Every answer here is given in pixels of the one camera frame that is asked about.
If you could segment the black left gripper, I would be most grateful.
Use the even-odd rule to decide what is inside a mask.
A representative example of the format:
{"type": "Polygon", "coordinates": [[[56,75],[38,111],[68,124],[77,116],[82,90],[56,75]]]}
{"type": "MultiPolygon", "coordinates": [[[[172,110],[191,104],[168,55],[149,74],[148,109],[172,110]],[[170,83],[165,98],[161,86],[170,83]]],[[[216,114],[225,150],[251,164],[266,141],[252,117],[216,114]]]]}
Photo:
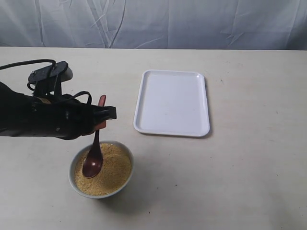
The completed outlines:
{"type": "Polygon", "coordinates": [[[36,100],[28,116],[28,136],[76,139],[106,127],[106,121],[94,128],[94,120],[117,119],[113,106],[92,106],[89,92],[49,99],[50,103],[36,100]]]}

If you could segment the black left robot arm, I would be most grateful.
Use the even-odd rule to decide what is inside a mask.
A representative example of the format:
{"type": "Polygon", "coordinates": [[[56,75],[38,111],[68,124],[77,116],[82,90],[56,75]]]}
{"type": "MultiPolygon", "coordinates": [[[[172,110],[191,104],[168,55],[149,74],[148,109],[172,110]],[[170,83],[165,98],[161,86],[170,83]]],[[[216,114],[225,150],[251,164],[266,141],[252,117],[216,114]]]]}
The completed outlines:
{"type": "Polygon", "coordinates": [[[104,121],[116,119],[113,106],[82,103],[76,95],[29,96],[0,85],[0,134],[6,137],[53,137],[72,140],[92,134],[104,121]]]}

